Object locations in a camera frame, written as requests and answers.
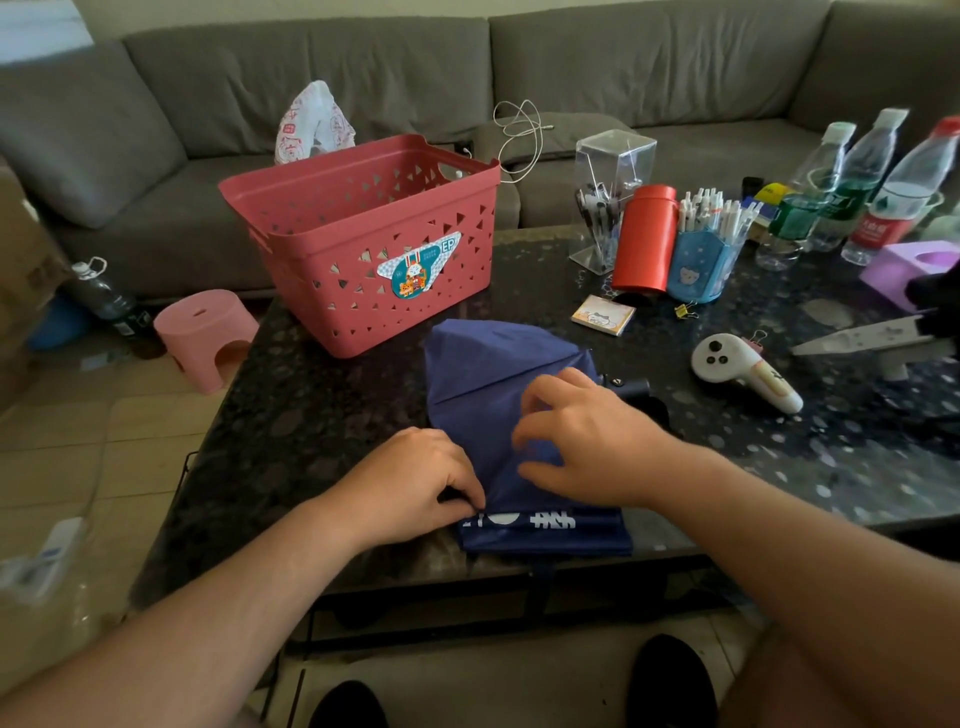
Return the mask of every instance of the white plastic bag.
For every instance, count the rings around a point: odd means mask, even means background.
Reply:
[[[283,114],[274,162],[286,164],[346,149],[354,146],[355,136],[329,87],[323,81],[315,81],[300,92]]]

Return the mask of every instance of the red thermos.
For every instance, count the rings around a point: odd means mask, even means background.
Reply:
[[[644,184],[623,211],[611,287],[618,291],[666,291],[677,235],[677,190]]]

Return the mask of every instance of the hand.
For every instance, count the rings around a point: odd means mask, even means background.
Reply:
[[[448,485],[465,499],[438,502]],[[398,432],[320,498],[356,537],[357,551],[409,541],[468,519],[486,504],[464,449],[438,429],[418,427]]]
[[[672,472],[697,454],[576,369],[538,376],[523,393],[521,408],[514,448],[549,440],[564,465],[526,462],[520,475],[592,505],[650,507],[651,495],[668,488]]]

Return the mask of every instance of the pink plastic basket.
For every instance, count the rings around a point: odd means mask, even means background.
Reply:
[[[290,310],[348,358],[490,285],[499,183],[498,161],[406,134],[237,175],[220,191]]]

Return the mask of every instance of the black shoe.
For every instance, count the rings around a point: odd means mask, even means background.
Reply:
[[[657,635],[636,655],[628,728],[713,728],[717,704],[703,662],[686,643]]]
[[[389,728],[373,691],[358,680],[341,683],[324,695],[310,718],[310,728]]]

